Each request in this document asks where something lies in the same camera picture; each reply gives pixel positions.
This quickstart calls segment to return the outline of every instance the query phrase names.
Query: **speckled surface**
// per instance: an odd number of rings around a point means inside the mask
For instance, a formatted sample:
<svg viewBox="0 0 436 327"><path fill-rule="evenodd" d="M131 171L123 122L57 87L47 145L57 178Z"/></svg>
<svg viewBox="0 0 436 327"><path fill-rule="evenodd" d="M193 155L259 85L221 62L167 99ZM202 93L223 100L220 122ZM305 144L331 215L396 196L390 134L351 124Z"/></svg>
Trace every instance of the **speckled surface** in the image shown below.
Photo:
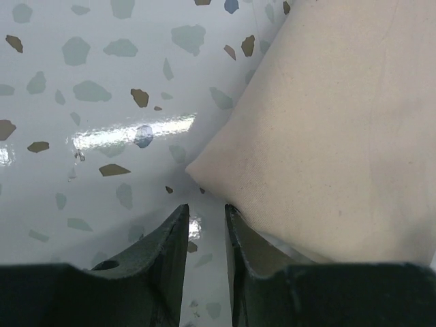
<svg viewBox="0 0 436 327"><path fill-rule="evenodd" d="M289 8L3 1L0 262L89 268L188 202L181 326L230 326L223 203L184 170L228 119Z"/></svg>

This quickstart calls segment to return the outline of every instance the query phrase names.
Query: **folded cloth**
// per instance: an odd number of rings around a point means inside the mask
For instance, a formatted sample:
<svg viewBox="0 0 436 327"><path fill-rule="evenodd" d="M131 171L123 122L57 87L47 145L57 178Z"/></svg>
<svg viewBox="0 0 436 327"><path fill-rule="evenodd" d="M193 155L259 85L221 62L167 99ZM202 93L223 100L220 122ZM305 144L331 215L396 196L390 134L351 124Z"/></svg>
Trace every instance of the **folded cloth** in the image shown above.
<svg viewBox="0 0 436 327"><path fill-rule="evenodd" d="M436 1L296 0L187 172L318 262L436 250Z"/></svg>

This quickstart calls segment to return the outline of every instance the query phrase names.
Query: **brown speck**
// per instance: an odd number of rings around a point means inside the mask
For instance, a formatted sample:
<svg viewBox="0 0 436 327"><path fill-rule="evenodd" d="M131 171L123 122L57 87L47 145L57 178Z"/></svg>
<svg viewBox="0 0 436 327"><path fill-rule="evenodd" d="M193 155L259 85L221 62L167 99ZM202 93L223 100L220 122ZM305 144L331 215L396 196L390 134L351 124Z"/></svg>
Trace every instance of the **brown speck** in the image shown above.
<svg viewBox="0 0 436 327"><path fill-rule="evenodd" d="M0 120L0 141L6 141L15 129L16 126L11 121Z"/></svg>
<svg viewBox="0 0 436 327"><path fill-rule="evenodd" d="M17 50L17 52L22 53L22 43L21 43L21 40L18 39L16 36L7 35L6 36L6 42L9 43L12 48Z"/></svg>
<svg viewBox="0 0 436 327"><path fill-rule="evenodd" d="M38 153L41 151L48 150L49 148L50 147L48 145L48 142L39 141L39 142L34 142L34 143L30 144L27 147L27 150L29 150L30 152Z"/></svg>
<svg viewBox="0 0 436 327"><path fill-rule="evenodd" d="M246 37L240 47L242 48L246 57L251 57L254 50L254 35Z"/></svg>
<svg viewBox="0 0 436 327"><path fill-rule="evenodd" d="M197 252L197 250L198 250L198 246L194 242L189 241L188 242L188 252L194 253L194 252Z"/></svg>
<svg viewBox="0 0 436 327"><path fill-rule="evenodd" d="M131 171L124 167L118 166L115 163L109 163L106 166L98 168L103 176L115 176L122 174L129 174Z"/></svg>
<svg viewBox="0 0 436 327"><path fill-rule="evenodd" d="M226 45L224 47L224 51L226 51L229 56L233 58L233 60L236 60L236 53L234 52L234 49L231 46Z"/></svg>
<svg viewBox="0 0 436 327"><path fill-rule="evenodd" d="M287 1L283 2L283 12L285 13L285 15L289 14L289 12L291 11L291 6L289 5L289 3Z"/></svg>
<svg viewBox="0 0 436 327"><path fill-rule="evenodd" d="M212 0L193 0L196 5L210 5Z"/></svg>
<svg viewBox="0 0 436 327"><path fill-rule="evenodd" d="M130 94L134 97L139 108L145 108L149 104L149 94L140 89L130 90Z"/></svg>

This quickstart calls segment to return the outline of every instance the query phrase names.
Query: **fabric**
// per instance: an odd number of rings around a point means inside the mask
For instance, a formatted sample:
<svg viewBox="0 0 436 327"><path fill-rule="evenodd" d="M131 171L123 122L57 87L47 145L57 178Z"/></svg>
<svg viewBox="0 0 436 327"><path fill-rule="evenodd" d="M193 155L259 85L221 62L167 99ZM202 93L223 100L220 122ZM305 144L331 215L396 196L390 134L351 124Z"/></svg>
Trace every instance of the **fabric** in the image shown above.
<svg viewBox="0 0 436 327"><path fill-rule="evenodd" d="M436 1L295 1L187 172L318 262L430 264Z"/></svg>

